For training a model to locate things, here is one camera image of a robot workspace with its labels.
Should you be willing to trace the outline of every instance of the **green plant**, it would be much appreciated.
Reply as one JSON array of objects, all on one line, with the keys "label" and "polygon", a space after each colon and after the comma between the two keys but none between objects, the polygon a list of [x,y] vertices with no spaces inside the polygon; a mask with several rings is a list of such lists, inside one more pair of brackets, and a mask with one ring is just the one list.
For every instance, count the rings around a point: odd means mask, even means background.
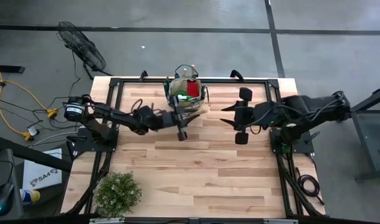
[{"label": "green plant", "polygon": [[106,218],[122,217],[125,213],[132,212],[131,208],[141,198],[141,189],[133,178],[133,172],[109,173],[93,192],[93,206],[100,216]]}]

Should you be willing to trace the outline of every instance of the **red object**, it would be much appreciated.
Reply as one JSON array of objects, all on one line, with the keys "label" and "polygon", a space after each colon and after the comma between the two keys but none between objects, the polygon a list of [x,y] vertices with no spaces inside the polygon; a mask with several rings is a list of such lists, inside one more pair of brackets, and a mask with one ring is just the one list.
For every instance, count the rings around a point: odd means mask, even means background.
[{"label": "red object", "polygon": [[188,80],[188,96],[198,97],[199,94],[200,92],[197,87],[197,82]]}]

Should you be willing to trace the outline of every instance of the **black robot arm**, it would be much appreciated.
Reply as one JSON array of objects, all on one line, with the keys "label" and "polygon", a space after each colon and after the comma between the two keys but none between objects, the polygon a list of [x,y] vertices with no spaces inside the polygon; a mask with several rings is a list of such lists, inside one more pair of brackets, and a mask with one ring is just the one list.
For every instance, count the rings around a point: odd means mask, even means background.
[{"label": "black robot arm", "polygon": [[237,144],[247,144],[248,134],[245,129],[251,126],[280,128],[282,144],[291,144],[300,136],[326,121],[343,121],[350,118],[350,105],[342,91],[331,96],[310,98],[308,96],[289,96],[282,98],[281,102],[264,102],[248,107],[252,92],[241,88],[240,97],[234,106],[223,111],[235,111],[234,121],[222,119],[235,130]]},{"label": "black robot arm", "polygon": [[[183,111],[183,109],[177,107],[173,111],[154,110],[149,106],[141,106],[142,100],[139,100],[139,102],[137,109],[132,110],[130,113],[125,113],[104,103],[94,102],[88,95],[70,97],[68,102],[64,103],[64,117],[69,121],[79,122],[84,125],[92,132],[92,137],[98,142],[108,143],[112,132],[106,124],[100,124],[96,120],[97,118],[126,126],[139,135],[148,133],[149,129],[157,131],[177,126],[179,130],[178,138],[183,141],[187,139],[187,134],[183,131],[183,128],[199,116],[199,113],[196,114],[196,110]],[[88,108],[93,109],[93,113],[89,113]]]}]

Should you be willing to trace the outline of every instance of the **wooden table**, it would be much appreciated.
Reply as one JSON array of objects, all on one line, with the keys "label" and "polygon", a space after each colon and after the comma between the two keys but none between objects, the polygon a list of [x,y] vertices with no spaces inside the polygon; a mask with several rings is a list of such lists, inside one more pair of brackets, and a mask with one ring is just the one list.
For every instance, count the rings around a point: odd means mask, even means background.
[{"label": "wooden table", "polygon": [[[297,94],[294,79],[278,80],[282,97]],[[106,101],[109,82],[110,77],[95,77],[90,93],[94,101]],[[141,203],[128,216],[285,217],[268,130],[250,134],[247,145],[236,145],[236,132],[219,120],[233,119],[234,112],[221,109],[239,99],[240,87],[253,91],[251,106],[266,101],[265,88],[256,84],[207,85],[211,107],[204,102],[202,108],[208,112],[186,128],[187,141],[178,141],[175,127],[138,136],[121,126],[110,172],[133,171],[143,189]],[[120,110],[129,111],[139,98],[144,105],[153,102],[154,108],[169,108],[162,83],[133,83],[124,86]],[[61,212],[72,208],[88,187],[94,157],[94,152],[86,152],[74,161]],[[294,162],[301,174],[317,178],[309,158],[296,154]],[[288,192],[295,212],[293,192]],[[308,199],[318,211],[325,212],[316,198]]]}]

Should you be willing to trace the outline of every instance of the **electric fan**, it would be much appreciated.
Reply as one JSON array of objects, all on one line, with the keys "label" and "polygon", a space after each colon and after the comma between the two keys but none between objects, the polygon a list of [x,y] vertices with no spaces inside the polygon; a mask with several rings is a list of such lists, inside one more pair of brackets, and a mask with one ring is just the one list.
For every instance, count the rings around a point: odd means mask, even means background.
[{"label": "electric fan", "polygon": [[101,72],[109,76],[113,76],[104,72],[106,66],[105,60],[101,53],[96,49],[95,44],[90,41],[85,34],[80,32],[71,22],[59,22],[59,35],[64,41],[65,47],[72,50],[78,58],[83,61],[83,68],[89,78],[93,80],[87,68],[89,66],[94,72]]}]

